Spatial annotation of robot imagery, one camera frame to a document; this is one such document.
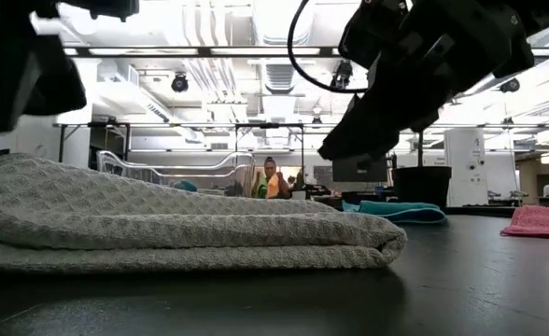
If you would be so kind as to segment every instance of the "security camera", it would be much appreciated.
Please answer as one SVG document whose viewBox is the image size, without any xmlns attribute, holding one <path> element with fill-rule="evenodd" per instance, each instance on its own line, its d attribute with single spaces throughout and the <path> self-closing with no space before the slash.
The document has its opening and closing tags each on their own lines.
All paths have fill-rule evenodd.
<svg viewBox="0 0 549 336">
<path fill-rule="evenodd" d="M 517 80 L 517 78 L 508 80 L 499 86 L 499 91 L 503 93 L 516 92 L 518 90 L 519 90 L 519 80 Z"/>
<path fill-rule="evenodd" d="M 348 60 L 341 60 L 332 75 L 331 86 L 336 89 L 345 89 L 349 85 L 349 79 L 353 76 L 353 66 Z"/>
<path fill-rule="evenodd" d="M 171 83 L 171 89 L 175 92 L 185 92 L 188 90 L 188 80 L 185 77 L 185 73 L 176 73 L 173 83 Z"/>
</svg>

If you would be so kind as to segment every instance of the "teal towel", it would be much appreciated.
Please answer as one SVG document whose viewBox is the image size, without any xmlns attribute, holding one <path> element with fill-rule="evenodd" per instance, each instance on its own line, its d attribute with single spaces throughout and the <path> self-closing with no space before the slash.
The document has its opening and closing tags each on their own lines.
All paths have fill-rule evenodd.
<svg viewBox="0 0 549 336">
<path fill-rule="evenodd" d="M 185 190 L 185 191 L 191 191 L 196 192 L 198 191 L 198 187 L 196 187 L 193 183 L 186 180 L 181 180 L 173 185 L 173 188 Z"/>
<path fill-rule="evenodd" d="M 438 206 L 427 203 L 343 202 L 346 212 L 359 212 L 386 218 L 395 224 L 444 224 L 446 215 Z"/>
</svg>

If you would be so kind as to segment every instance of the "table surface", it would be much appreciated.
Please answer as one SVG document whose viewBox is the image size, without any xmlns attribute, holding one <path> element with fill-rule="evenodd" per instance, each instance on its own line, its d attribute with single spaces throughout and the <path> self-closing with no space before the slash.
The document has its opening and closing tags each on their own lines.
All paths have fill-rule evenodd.
<svg viewBox="0 0 549 336">
<path fill-rule="evenodd" d="M 411 226 L 368 271 L 0 276 L 0 335 L 549 335 L 549 240 Z"/>
</svg>

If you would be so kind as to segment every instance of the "black cable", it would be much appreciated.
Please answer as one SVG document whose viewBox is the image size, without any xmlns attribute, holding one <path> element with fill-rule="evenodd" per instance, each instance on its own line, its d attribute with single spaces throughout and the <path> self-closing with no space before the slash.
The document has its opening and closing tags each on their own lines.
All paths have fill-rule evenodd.
<svg viewBox="0 0 549 336">
<path fill-rule="evenodd" d="M 366 92 L 368 90 L 367 88 L 366 89 L 337 89 L 330 85 L 320 83 L 315 78 L 311 77 L 305 71 L 303 71 L 303 69 L 297 63 L 295 59 L 295 54 L 293 54 L 293 36 L 295 35 L 295 27 L 297 26 L 297 22 L 300 20 L 300 16 L 302 15 L 302 12 L 309 1 L 310 0 L 302 0 L 302 2 L 300 3 L 300 6 L 297 8 L 297 11 L 295 12 L 295 15 L 293 16 L 293 20 L 291 20 L 291 25 L 289 27 L 289 35 L 287 36 L 287 54 L 289 56 L 289 60 L 291 61 L 291 64 L 293 65 L 293 68 L 295 68 L 295 71 L 297 71 L 297 73 L 300 74 L 300 76 L 302 76 L 305 80 L 318 86 L 320 89 L 324 89 L 326 91 L 330 91 L 334 93 Z"/>
</svg>

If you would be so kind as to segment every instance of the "gray waffle towel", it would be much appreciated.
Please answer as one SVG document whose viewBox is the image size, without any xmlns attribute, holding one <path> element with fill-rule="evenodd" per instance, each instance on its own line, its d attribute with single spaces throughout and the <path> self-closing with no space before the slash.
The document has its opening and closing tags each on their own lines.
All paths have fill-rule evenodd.
<svg viewBox="0 0 549 336">
<path fill-rule="evenodd" d="M 407 241 L 380 217 L 227 198 L 23 154 L 0 157 L 0 270 L 372 268 Z"/>
</svg>

